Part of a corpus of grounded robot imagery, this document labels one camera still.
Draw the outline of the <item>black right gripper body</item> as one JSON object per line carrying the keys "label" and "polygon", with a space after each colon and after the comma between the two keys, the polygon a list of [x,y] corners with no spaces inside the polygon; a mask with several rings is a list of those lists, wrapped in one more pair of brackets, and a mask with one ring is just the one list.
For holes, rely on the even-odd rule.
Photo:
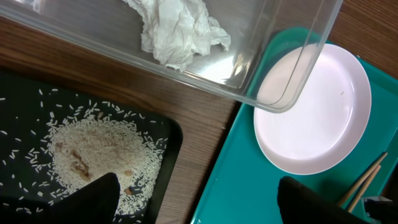
{"label": "black right gripper body", "polygon": [[397,224],[397,201],[383,196],[361,199],[365,219],[370,223]]}

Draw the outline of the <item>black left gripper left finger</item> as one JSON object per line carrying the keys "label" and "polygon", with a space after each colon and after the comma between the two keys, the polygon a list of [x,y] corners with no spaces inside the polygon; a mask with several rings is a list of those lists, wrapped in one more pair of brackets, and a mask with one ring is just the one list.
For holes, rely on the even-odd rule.
{"label": "black left gripper left finger", "polygon": [[117,175],[109,172],[52,206],[1,197],[1,223],[112,223],[119,196]]}

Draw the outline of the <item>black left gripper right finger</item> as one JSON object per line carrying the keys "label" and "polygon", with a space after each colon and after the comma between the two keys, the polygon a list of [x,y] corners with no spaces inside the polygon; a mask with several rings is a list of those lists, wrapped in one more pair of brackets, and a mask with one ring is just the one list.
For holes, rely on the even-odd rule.
{"label": "black left gripper right finger", "polygon": [[283,224],[365,223],[290,176],[279,180],[277,204]]}

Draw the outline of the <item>white rice pile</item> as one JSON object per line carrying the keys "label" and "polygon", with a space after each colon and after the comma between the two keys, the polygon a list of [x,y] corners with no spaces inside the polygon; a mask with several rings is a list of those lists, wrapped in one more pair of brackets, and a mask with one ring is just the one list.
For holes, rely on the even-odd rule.
{"label": "white rice pile", "polygon": [[52,126],[48,149],[66,198],[102,175],[117,175],[120,196],[114,217],[123,207],[148,200],[160,171],[160,154],[132,124],[85,118]]}

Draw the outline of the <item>white napkin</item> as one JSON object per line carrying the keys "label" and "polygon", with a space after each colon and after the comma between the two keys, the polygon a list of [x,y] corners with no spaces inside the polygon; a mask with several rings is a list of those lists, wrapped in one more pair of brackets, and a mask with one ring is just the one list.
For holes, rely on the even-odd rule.
{"label": "white napkin", "polygon": [[193,56],[209,55],[211,46],[228,51],[231,36],[209,16],[202,0],[124,0],[137,11],[144,23],[141,49],[165,67],[180,72]]}

